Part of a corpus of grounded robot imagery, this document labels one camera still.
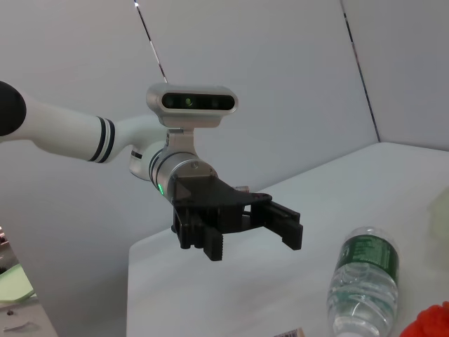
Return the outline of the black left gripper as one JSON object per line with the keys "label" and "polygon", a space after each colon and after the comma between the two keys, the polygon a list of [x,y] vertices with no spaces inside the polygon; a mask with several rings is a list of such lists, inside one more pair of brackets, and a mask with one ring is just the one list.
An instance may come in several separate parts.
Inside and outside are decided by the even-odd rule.
{"label": "black left gripper", "polygon": [[237,190],[215,176],[175,178],[172,230],[182,249],[195,246],[221,261],[223,234],[264,227],[292,250],[302,248],[300,214],[265,193]]}

